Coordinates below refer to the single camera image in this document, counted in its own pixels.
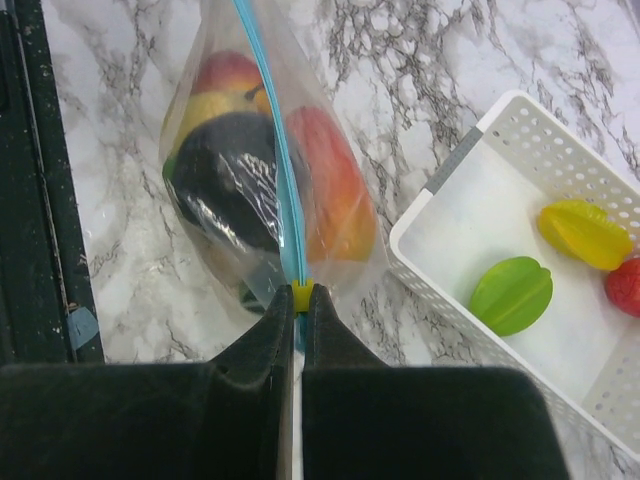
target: plastic bag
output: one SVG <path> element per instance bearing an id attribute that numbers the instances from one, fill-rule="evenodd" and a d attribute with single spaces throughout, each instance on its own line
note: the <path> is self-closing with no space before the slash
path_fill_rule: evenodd
<path id="1" fill-rule="evenodd" d="M 271 0 L 201 11 L 160 140 L 180 221 L 245 309 L 307 276 L 344 304 L 387 264 L 349 143 Z"/>

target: marble countertop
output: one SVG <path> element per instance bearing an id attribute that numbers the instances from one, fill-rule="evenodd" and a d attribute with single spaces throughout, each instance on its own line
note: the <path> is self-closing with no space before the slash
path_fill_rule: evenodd
<path id="1" fill-rule="evenodd" d="M 333 101 L 385 232 L 506 90 L 526 90 L 640 178 L 640 40 L 625 0 L 280 0 Z M 78 208 L 110 362 L 208 359 L 230 319 L 160 177 L 160 125 L 198 0 L 44 0 Z M 393 365 L 478 363 L 468 339 L 385 276 L 345 318 Z M 555 419 L 573 476 L 638 478 Z"/>

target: blue zipper seal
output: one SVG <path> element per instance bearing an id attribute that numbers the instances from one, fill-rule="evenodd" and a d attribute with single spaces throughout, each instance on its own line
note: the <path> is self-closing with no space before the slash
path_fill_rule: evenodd
<path id="1" fill-rule="evenodd" d="M 289 155 L 287 133 L 282 120 L 282 114 L 280 113 L 280 105 L 269 68 L 267 49 L 260 34 L 258 21 L 253 12 L 251 1 L 233 0 L 233 4 L 249 39 L 249 44 L 260 70 L 273 113 L 276 133 L 276 196 L 278 199 L 280 236 L 282 237 L 280 241 L 280 262 L 282 264 L 282 270 L 285 279 L 290 285 L 304 287 L 307 285 L 307 279 L 309 277 L 305 245 L 304 212 L 302 210 L 298 186 Z M 294 288 L 294 297 L 299 292 L 299 288 Z M 300 330 L 296 343 L 300 349 L 304 349 L 306 312 L 299 313 Z"/>

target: white basket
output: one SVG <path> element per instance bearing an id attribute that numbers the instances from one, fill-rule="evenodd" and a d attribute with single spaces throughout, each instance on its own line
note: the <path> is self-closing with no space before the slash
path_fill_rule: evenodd
<path id="1" fill-rule="evenodd" d="M 483 363 L 528 372 L 556 415 L 639 460 L 640 320 L 606 299 L 602 272 L 538 233 L 540 209 L 563 198 L 601 206 L 637 241 L 635 189 L 527 94 L 509 92 L 391 230 L 392 271 L 473 342 Z M 554 294 L 536 323 L 500 338 L 465 305 L 484 272 L 518 255 L 551 270 Z"/>

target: yellow zipper slider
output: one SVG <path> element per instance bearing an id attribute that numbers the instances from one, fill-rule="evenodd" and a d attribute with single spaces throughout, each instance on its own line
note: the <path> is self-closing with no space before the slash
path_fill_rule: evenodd
<path id="1" fill-rule="evenodd" d="M 299 313 L 309 312 L 313 280 L 308 278 L 306 285 L 300 285 L 298 280 L 294 280 L 291 288 L 293 290 L 293 309 L 295 314 L 298 315 Z"/>

